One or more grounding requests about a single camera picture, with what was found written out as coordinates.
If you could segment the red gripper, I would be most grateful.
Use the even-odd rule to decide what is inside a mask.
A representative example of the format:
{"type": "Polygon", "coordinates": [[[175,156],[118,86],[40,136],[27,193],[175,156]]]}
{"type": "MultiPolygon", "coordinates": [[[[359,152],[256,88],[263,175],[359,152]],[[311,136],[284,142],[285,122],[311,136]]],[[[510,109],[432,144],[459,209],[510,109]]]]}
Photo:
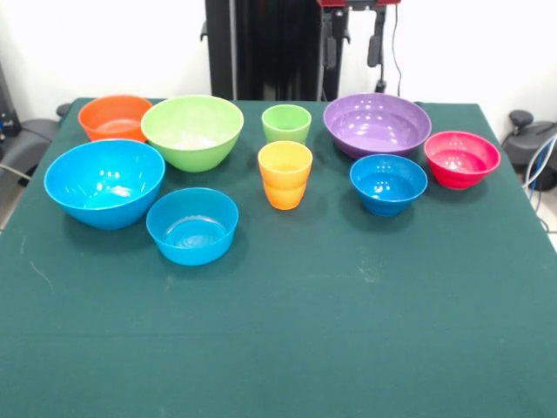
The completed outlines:
{"type": "MultiPolygon", "coordinates": [[[[321,7],[375,7],[376,13],[373,34],[368,45],[367,65],[375,68],[383,64],[383,38],[386,22],[387,5],[398,4],[400,0],[318,0],[321,7]]],[[[323,63],[326,70],[334,69],[337,65],[337,40],[335,11],[331,8],[323,9],[322,30],[324,38],[323,63]]]]}

